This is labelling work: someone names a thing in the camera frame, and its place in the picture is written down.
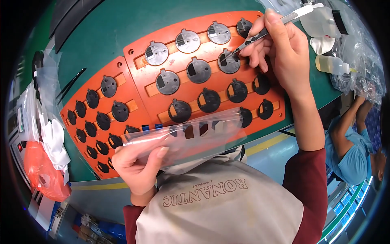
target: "black tweezers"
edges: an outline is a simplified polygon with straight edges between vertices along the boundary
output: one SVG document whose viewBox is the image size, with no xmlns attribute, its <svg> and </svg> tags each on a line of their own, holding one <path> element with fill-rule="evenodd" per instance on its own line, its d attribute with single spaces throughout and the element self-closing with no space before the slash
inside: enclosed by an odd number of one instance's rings
<svg viewBox="0 0 390 244">
<path fill-rule="evenodd" d="M 65 97 L 65 95 L 68 93 L 68 91 L 70 90 L 70 88 L 73 86 L 73 84 L 76 82 L 76 80 L 80 77 L 80 75 L 82 75 L 82 73 L 84 73 L 84 71 L 86 70 L 87 68 L 82 68 L 80 70 L 80 72 L 77 73 L 77 75 L 71 79 L 71 81 L 68 82 L 68 84 L 66 84 L 66 86 L 60 91 L 60 93 L 58 94 L 58 96 L 55 98 L 56 100 L 58 99 L 58 97 L 62 94 L 60 100 L 58 101 L 57 105 L 60 104 L 60 102 L 62 101 L 62 99 Z"/>
</svg>

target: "yellow floor stripe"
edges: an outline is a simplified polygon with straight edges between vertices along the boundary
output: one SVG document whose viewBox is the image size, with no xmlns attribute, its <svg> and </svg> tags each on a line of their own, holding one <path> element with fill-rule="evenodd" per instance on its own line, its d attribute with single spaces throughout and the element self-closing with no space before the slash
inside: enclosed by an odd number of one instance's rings
<svg viewBox="0 0 390 244">
<path fill-rule="evenodd" d="M 295 133 L 295 129 L 288 130 L 288 132 Z M 269 140 L 266 140 L 263 143 L 260 143 L 256 146 L 253 146 L 251 148 L 245 149 L 245 153 L 247 156 L 250 156 L 252 154 L 258 153 L 261 150 L 267 149 L 283 140 L 286 140 L 289 138 L 289 135 L 281 134 L 278 136 L 275 136 L 274 138 L 271 138 Z M 86 186 L 72 186 L 72 190 L 79 190 L 79 191 L 92 191 L 92 190 L 112 190 L 112 189 L 123 189 L 128 188 L 126 183 L 115 183 L 115 184 L 106 184 L 106 185 L 86 185 Z"/>
<path fill-rule="evenodd" d="M 112 190 L 129 188 L 126 183 L 115 183 L 107 185 L 86 185 L 86 186 L 72 186 L 72 190 Z"/>
<path fill-rule="evenodd" d="M 288 130 L 288 132 L 295 133 L 295 129 Z M 258 153 L 261 150 L 267 149 L 267 148 L 269 148 L 269 147 L 271 147 L 271 146 L 273 146 L 281 141 L 286 140 L 289 137 L 290 137 L 289 135 L 281 134 L 281 135 L 275 136 L 274 138 L 266 140 L 265 142 L 262 142 L 256 146 L 245 149 L 246 156 L 248 157 L 252 154 Z"/>
</svg>

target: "black cap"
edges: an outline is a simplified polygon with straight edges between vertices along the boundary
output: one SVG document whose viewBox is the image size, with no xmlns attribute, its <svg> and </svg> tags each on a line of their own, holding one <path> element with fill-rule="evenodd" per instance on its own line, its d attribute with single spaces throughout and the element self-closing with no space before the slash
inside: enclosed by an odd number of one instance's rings
<svg viewBox="0 0 390 244">
<path fill-rule="evenodd" d="M 349 35 L 347 29 L 345 28 L 344 22 L 342 21 L 340 10 L 332 10 L 332 14 L 340 33 L 344 35 Z"/>
</svg>

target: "blue shirt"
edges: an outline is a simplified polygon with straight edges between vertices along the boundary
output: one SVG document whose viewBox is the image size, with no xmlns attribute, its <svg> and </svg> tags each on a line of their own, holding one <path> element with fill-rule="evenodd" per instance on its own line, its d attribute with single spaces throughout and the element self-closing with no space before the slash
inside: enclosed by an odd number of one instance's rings
<svg viewBox="0 0 390 244">
<path fill-rule="evenodd" d="M 340 160 L 330 137 L 332 128 L 340 118 L 341 116 L 334 118 L 330 123 L 329 130 L 325 130 L 326 164 L 346 183 L 358 185 L 371 176 L 370 153 L 373 152 L 373 148 L 367 129 L 359 134 L 349 127 L 345 137 L 354 145 Z"/>
</svg>

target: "maroon sleeve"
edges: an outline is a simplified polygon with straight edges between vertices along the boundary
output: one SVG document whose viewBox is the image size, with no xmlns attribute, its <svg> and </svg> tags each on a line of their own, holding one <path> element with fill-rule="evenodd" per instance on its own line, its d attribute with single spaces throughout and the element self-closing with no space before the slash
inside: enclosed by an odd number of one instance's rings
<svg viewBox="0 0 390 244">
<path fill-rule="evenodd" d="M 303 204 L 303 217 L 293 244 L 315 244 L 321 236 L 328 209 L 326 151 L 300 151 L 285 166 L 283 187 Z"/>
<path fill-rule="evenodd" d="M 145 207 L 124 206 L 124 224 L 126 228 L 127 244 L 135 244 L 135 232 L 137 231 L 137 218 Z"/>
</svg>

